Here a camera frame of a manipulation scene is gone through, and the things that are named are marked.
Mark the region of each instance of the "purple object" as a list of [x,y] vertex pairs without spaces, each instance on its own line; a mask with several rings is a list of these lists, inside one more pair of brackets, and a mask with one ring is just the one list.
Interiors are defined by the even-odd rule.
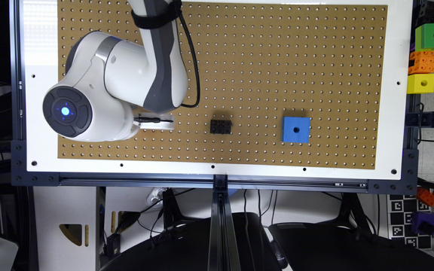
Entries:
[[411,222],[411,231],[417,234],[428,234],[418,228],[424,221],[434,226],[434,214],[426,212],[414,212]]

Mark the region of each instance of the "blue cube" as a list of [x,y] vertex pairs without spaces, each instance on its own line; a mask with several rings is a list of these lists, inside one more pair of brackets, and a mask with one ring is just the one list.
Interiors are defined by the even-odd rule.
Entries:
[[309,117],[283,117],[281,140],[292,143],[309,143]]

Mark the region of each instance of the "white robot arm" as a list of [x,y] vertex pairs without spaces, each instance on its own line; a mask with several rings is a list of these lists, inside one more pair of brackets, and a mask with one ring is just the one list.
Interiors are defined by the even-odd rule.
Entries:
[[[170,0],[129,3],[136,15],[154,17]],[[129,139],[144,125],[174,127],[175,118],[162,114],[182,104],[188,83],[176,21],[140,33],[145,47],[102,32],[91,32],[73,46],[66,76],[44,98],[44,116],[55,132],[99,142]],[[153,114],[134,115],[135,107]]]

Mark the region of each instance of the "green block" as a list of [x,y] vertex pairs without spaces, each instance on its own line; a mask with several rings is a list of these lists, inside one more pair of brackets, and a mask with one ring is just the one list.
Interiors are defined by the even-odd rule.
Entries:
[[427,23],[416,28],[414,34],[414,46],[417,52],[434,50],[434,23]]

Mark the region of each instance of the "brown pegboard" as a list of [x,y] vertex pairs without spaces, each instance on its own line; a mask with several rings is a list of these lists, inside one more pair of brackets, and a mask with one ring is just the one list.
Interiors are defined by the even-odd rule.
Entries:
[[[387,6],[184,2],[199,61],[199,108],[173,111],[173,131],[120,142],[59,140],[59,158],[247,163],[373,169]],[[59,2],[60,79],[70,47],[101,30],[140,42],[130,6]],[[185,103],[194,101],[188,43]],[[282,117],[310,117],[310,144],[282,143]],[[232,135],[209,133],[231,120]]]

